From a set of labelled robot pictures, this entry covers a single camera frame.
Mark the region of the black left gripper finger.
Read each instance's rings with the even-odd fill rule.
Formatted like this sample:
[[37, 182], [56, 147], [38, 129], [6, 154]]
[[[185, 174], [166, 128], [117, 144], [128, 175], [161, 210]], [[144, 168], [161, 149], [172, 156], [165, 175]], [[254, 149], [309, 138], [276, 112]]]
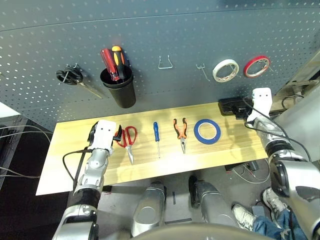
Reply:
[[118, 131], [115, 133], [115, 136], [113, 137], [114, 141], [120, 142], [122, 140], [122, 126], [119, 125]]
[[93, 141], [94, 140], [94, 134], [95, 134], [95, 131], [96, 131], [96, 128], [97, 128], [97, 124], [98, 124], [98, 122], [96, 122], [90, 129], [89, 136], [88, 136], [88, 140], [89, 141]]

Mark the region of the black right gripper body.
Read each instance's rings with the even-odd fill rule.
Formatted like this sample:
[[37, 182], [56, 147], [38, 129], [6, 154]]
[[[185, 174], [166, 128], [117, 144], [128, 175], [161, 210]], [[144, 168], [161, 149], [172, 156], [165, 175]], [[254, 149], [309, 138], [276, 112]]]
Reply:
[[252, 113], [252, 109], [248, 106], [236, 106], [235, 107], [236, 120], [246, 121], [251, 113]]

